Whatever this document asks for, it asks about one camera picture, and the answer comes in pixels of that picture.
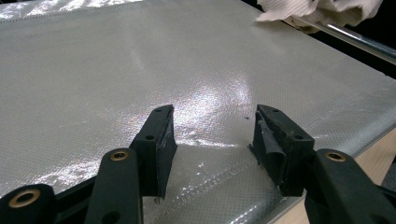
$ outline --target metal rod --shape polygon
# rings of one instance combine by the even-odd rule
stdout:
[[[329,35],[332,35],[338,39],[341,39],[348,44],[351,44],[359,49],[362,49],[368,53],[373,54],[374,56],[385,60],[389,63],[395,64],[396,65],[396,50],[393,48],[390,48],[386,45],[383,45],[381,43],[378,43],[370,38],[367,38],[363,35],[357,34],[355,32],[352,32],[348,30],[347,28],[344,27],[338,27],[336,25],[321,25],[318,23],[313,23],[310,21],[306,21],[301,18],[295,18],[297,21],[304,22],[310,26],[313,26],[320,31],[323,31]]]

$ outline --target plastic sheet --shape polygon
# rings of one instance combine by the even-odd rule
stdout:
[[[179,148],[145,222],[264,223],[295,199],[247,148],[256,104],[283,110],[316,148],[355,156],[396,122],[393,79],[285,24],[254,23],[260,11],[243,2],[85,7],[0,22],[0,195],[76,185],[151,109],[174,104]]]

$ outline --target brass ring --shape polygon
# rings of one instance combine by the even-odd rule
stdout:
[[[32,197],[27,200],[21,201],[21,202],[18,201],[18,199],[20,199],[22,196],[27,195],[27,194],[32,194]],[[9,201],[8,206],[10,206],[12,208],[24,207],[26,205],[33,203],[35,200],[38,199],[38,197],[40,197],[40,190],[26,189],[24,191],[19,192],[15,197],[13,197]]]
[[[128,158],[129,154],[125,150],[116,151],[111,154],[110,159],[113,161],[123,161]]]
[[[332,161],[346,161],[347,160],[347,157],[345,157],[344,155],[342,155],[338,152],[334,152],[334,151],[326,152],[326,157]]]

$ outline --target crumpled fabric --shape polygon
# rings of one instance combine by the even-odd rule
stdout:
[[[382,0],[258,0],[262,13],[257,21],[285,21],[307,33],[309,25],[295,21],[293,17],[322,24],[356,26],[361,21],[374,17]]]

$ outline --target white towel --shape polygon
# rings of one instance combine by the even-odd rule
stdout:
[[[315,29],[305,23],[294,21],[292,17],[303,17],[322,24],[346,24],[356,26],[361,21],[375,16],[382,0],[258,0],[264,13],[257,21],[280,21],[311,33]]]

